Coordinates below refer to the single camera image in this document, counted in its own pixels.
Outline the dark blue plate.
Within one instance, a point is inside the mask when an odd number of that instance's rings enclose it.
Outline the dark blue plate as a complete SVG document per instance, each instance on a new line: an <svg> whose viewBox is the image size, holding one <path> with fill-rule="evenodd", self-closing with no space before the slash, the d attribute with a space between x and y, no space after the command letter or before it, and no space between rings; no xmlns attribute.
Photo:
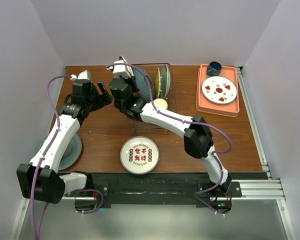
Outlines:
<svg viewBox="0 0 300 240"><path fill-rule="evenodd" d="M135 83L137 88L139 89L139 95L145 100L150 102L151 101L151 95L154 98L155 96L155 90L154 90L154 86L153 86L153 82L150 79L150 89L151 92L149 91L148 88L148 81L146 80L146 78L136 69L133 69L133 74L135 76Z"/></svg>

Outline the cream ceramic mug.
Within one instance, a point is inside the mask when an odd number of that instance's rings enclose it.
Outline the cream ceramic mug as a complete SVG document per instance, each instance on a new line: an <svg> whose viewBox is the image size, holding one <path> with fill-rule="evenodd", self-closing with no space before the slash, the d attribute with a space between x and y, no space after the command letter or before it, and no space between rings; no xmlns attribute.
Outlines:
<svg viewBox="0 0 300 240"><path fill-rule="evenodd" d="M157 108L162 108L162 109L165 109L167 110L168 109L168 103L165 99L162 99L162 98L157 98L153 101L154 105L157 107Z"/></svg>

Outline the yellow green ribbed plate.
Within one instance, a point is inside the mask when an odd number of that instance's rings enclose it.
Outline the yellow green ribbed plate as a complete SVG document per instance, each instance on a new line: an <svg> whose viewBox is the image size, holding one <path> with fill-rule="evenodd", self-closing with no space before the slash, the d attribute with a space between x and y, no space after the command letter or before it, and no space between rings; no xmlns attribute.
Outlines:
<svg viewBox="0 0 300 240"><path fill-rule="evenodd" d="M156 76L155 76L155 98L158 99L161 95L161 72L160 69L157 68Z"/></svg>

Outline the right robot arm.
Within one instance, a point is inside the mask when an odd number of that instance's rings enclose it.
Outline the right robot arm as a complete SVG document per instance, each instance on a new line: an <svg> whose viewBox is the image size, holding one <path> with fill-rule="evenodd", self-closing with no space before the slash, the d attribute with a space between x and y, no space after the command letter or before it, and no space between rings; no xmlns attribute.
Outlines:
<svg viewBox="0 0 300 240"><path fill-rule="evenodd" d="M217 151L211 132L214 127L207 124L201 115L184 116L146 102L136 95L133 78L113 78L109 89L114 97L114 106L129 119L162 127L183 138L185 152L199 159L206 168L213 183L209 191L213 190L217 196L223 197L231 190L232 178L218 154L230 152L232 144L226 151Z"/></svg>

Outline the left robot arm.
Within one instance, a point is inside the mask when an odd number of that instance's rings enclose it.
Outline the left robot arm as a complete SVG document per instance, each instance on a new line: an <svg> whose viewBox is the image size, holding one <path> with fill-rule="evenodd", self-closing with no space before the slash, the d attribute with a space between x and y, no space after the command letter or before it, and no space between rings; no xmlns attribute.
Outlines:
<svg viewBox="0 0 300 240"><path fill-rule="evenodd" d="M38 153L28 164L16 170L22 196L41 202L57 204L62 197L77 191L89 196L94 184L86 173L59 175L59 165L73 136L91 112L112 103L104 83L97 85L89 79L76 79L57 112L56 122Z"/></svg>

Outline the black wire dish rack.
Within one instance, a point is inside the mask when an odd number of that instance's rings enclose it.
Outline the black wire dish rack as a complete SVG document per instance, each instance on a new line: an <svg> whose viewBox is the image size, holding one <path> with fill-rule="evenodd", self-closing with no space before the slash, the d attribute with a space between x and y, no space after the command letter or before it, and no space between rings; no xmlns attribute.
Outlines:
<svg viewBox="0 0 300 240"><path fill-rule="evenodd" d="M177 111L177 104L175 98L175 89L174 89L174 81L173 81L173 71L171 69L171 65L169 63L136 63L135 66L140 68L140 70L145 74L148 75L153 83L154 89L154 99L156 99L155 95L155 83L156 83L156 72L157 68L159 68L160 73L162 74L162 68L164 65L168 65L170 71L170 89L166 98L161 97L160 99L164 99L167 101L168 110L172 112ZM148 134L148 133L165 133L166 130L160 126L151 124L151 123L142 123L137 120L128 119L127 120L128 126L136 133L136 134Z"/></svg>

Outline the white plate red chinese characters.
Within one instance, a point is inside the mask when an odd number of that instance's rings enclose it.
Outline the white plate red chinese characters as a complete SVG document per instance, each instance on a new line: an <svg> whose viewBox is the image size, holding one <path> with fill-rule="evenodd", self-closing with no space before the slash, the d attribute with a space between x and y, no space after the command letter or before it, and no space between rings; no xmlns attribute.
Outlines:
<svg viewBox="0 0 300 240"><path fill-rule="evenodd" d="M153 171L160 161L157 144L144 136L132 137L120 150L120 162L125 170L134 175L145 175Z"/></svg>

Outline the mint green flower plate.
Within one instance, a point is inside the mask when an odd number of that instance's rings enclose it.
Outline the mint green flower plate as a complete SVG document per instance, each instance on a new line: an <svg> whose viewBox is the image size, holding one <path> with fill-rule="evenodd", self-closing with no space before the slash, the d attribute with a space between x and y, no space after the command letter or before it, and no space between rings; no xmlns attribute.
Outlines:
<svg viewBox="0 0 300 240"><path fill-rule="evenodd" d="M167 64L162 68L161 72L161 97L167 97L171 86L171 73Z"/></svg>

